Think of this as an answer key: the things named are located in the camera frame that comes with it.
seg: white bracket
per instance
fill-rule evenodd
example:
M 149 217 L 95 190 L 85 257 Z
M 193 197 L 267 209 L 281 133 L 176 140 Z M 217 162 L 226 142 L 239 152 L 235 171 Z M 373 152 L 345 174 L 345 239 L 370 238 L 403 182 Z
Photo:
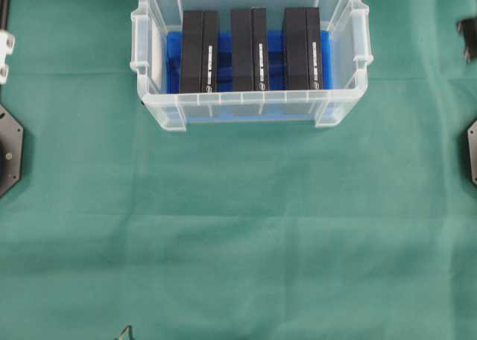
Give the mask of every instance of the white bracket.
M 8 65 L 5 64 L 7 55 L 15 49 L 15 36 L 7 31 L 0 31 L 0 84 L 7 83 Z

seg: black metal stand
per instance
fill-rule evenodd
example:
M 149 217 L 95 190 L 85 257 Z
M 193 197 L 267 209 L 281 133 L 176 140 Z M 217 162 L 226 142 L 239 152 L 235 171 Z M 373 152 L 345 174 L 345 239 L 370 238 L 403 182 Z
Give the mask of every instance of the black metal stand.
M 0 0 L 0 30 L 7 30 L 10 0 Z M 0 197 L 22 177 L 23 126 L 0 105 Z

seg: blue foam insert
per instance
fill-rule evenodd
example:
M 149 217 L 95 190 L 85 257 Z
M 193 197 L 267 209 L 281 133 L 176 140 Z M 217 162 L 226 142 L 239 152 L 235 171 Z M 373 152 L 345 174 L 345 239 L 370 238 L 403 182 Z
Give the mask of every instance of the blue foam insert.
M 331 52 L 329 32 L 321 31 L 323 55 L 323 79 L 325 89 L 332 89 Z M 167 35 L 167 81 L 168 94 L 179 92 L 180 53 L 182 32 Z M 284 90 L 283 86 L 283 42 L 281 31 L 268 32 L 268 74 L 272 90 Z M 218 40 L 218 91 L 232 91 L 232 37 L 230 32 L 220 33 Z

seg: black case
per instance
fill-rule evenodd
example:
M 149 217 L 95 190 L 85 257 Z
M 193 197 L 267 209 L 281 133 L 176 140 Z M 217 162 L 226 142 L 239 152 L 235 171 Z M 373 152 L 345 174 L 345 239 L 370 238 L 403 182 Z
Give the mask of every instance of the black case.
M 252 8 L 253 90 L 270 90 L 268 79 L 267 10 Z
M 283 21 L 284 76 L 286 90 L 309 88 L 306 9 L 285 9 Z
M 201 10 L 185 10 L 182 26 L 182 57 L 180 64 L 180 92 L 200 92 L 202 65 Z
M 203 12 L 201 92 L 217 92 L 218 12 Z
M 234 92 L 253 90 L 252 13 L 249 9 L 230 12 L 232 25 L 232 84 Z
M 308 89 L 323 89 L 320 10 L 316 7 L 306 8 L 306 38 L 308 44 Z

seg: plastic bin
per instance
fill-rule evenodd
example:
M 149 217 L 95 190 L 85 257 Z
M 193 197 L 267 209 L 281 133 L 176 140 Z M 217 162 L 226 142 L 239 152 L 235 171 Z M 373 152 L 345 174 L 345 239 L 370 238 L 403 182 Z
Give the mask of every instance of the plastic bin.
M 169 93 L 168 35 L 180 32 L 183 11 L 217 10 L 222 39 L 230 32 L 230 10 L 254 6 L 267 8 L 269 38 L 281 31 L 285 7 L 320 7 L 322 34 L 329 43 L 328 55 L 323 56 L 327 89 Z M 185 131 L 195 122 L 279 120 L 310 120 L 317 128 L 332 127 L 367 89 L 367 66 L 373 61 L 368 15 L 361 0 L 139 0 L 131 14 L 130 66 L 137 73 L 139 97 L 166 130 Z

